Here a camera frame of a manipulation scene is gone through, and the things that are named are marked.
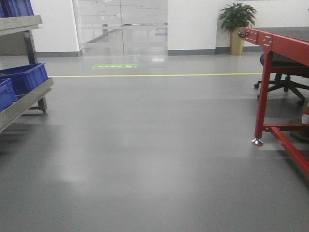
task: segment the black office chair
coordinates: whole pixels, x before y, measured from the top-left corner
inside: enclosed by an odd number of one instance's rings
[[[264,64],[264,58],[263,55],[260,57],[261,64]],[[286,66],[304,66],[301,63],[298,63],[294,60],[291,60],[289,58],[286,58],[284,56],[281,56],[277,53],[274,53],[273,56],[273,61],[272,61],[272,66],[273,67],[286,67]],[[284,92],[287,92],[289,89],[297,95],[300,100],[297,102],[297,105],[302,106],[304,105],[305,102],[305,97],[298,91],[297,88],[302,88],[302,89],[309,89],[309,86],[291,81],[291,75],[295,75],[293,73],[284,73],[286,75],[285,80],[281,80],[283,73],[277,73],[275,75],[275,79],[273,81],[269,81],[269,83],[273,86],[271,86],[268,89],[268,92],[274,91],[279,88],[283,88]],[[309,78],[309,73],[304,73],[304,74],[297,74],[298,76],[302,76],[305,78]],[[256,84],[254,84],[254,88],[259,88],[261,81],[258,81]]]

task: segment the yellow floor line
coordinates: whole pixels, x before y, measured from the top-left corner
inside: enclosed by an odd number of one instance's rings
[[[139,77],[139,76],[224,76],[224,75],[261,75],[260,72],[243,73],[203,73],[203,74],[128,74],[128,75],[55,75],[49,77]]]

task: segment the glass partition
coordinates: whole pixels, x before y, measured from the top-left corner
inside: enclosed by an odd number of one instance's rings
[[[73,0],[83,54],[167,54],[167,4],[167,0]]]

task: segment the blue plastic crate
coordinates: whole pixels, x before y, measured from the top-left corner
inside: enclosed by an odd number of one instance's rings
[[[3,13],[3,10],[2,10],[1,4],[0,4],[0,18],[4,18],[4,13]]]
[[[10,79],[0,80],[0,112],[5,110],[13,102],[17,101],[17,96],[13,90]]]
[[[0,0],[5,17],[34,15],[30,0]]]
[[[17,95],[27,94],[48,79],[45,63],[0,70],[0,79],[10,78]]]

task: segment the gray shelf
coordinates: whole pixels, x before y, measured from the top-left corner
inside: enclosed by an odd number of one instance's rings
[[[23,33],[29,63],[34,64],[37,63],[37,58],[31,30],[39,28],[39,24],[41,23],[41,16],[39,15],[0,18],[0,36],[18,32]],[[51,90],[53,84],[53,80],[49,78],[2,111],[0,113],[0,132],[30,108],[40,109],[45,113],[47,109],[45,95]],[[32,107],[36,102],[39,107]]]
[[[30,93],[23,96],[11,106],[0,113],[0,132],[7,128],[12,122],[19,118],[26,110],[28,110],[34,103],[42,99],[54,84],[52,78],[43,82]]]
[[[39,24],[42,24],[39,15],[0,18],[0,36],[37,29]]]

